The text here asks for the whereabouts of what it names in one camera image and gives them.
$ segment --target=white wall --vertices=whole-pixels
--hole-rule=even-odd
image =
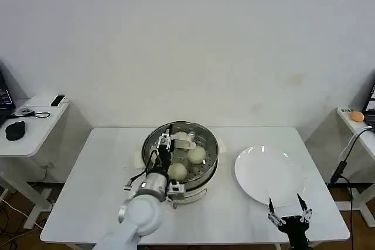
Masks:
[[[26,95],[65,93],[92,126],[308,139],[373,71],[374,23],[374,0],[0,0],[0,57]]]

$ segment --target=floor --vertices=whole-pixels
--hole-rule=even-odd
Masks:
[[[50,196],[50,200],[56,201],[58,194],[61,189],[54,189],[53,193]],[[348,200],[349,194],[345,188],[334,188],[331,191],[333,198],[336,201],[339,200]],[[29,214],[32,204],[24,198],[23,195],[16,193],[10,194],[6,200],[12,204],[15,208],[23,211],[26,214]],[[375,199],[368,203],[370,210],[375,213]],[[25,218],[23,215],[17,213],[16,211],[10,209],[4,203],[0,205],[1,210],[6,209],[6,212],[9,215],[8,225],[6,226],[6,215],[2,210],[0,212],[0,250],[69,250],[71,248],[60,245],[60,244],[46,244],[39,239],[40,231],[37,228],[34,228],[32,232],[24,234],[25,230],[23,229],[23,223]],[[343,218],[346,224],[349,226],[350,212],[342,212]],[[42,214],[38,223],[43,226],[48,213]],[[17,239],[14,239],[15,243],[7,243],[3,246],[4,243],[13,238],[14,234],[6,234],[3,229],[6,226],[6,232],[15,233],[21,232],[24,234]],[[358,212],[353,213],[353,228],[354,228],[354,248],[356,250],[370,250],[375,249],[375,229],[369,228],[366,223],[363,221],[362,216]],[[287,245],[282,246],[283,250],[288,249]],[[230,245],[230,246],[151,246],[150,250],[274,250],[272,245]],[[325,242],[317,247],[315,250],[350,250],[351,244],[350,240],[342,242]]]

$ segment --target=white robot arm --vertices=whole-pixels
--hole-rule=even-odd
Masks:
[[[93,249],[136,250],[141,237],[155,232],[160,227],[161,202],[166,199],[168,168],[171,165],[173,147],[171,128],[169,128],[159,138],[159,165],[147,173],[136,195],[121,206],[120,224],[116,231],[99,241]]]
[[[107,235],[94,249],[137,250],[141,237],[156,231],[161,223],[161,202],[149,194],[136,196],[129,201],[116,232]]]

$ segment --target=computer mouse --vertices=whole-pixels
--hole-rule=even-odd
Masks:
[[[25,122],[15,122],[10,124],[5,129],[5,137],[9,141],[17,141],[25,135]]]

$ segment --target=metal pot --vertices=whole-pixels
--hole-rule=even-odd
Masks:
[[[206,151],[206,159],[201,164],[192,164],[186,157],[187,151],[175,149],[172,156],[172,163],[183,163],[186,167],[187,176],[182,183],[185,184],[185,190],[192,191],[206,184],[214,175],[217,167],[217,155],[219,146],[214,135],[204,126],[186,121],[176,121],[160,126],[154,130],[147,138],[142,147],[142,158],[148,163],[151,150],[158,143],[158,139],[165,130],[172,125],[172,134],[184,131],[192,137],[197,146],[201,146]]]

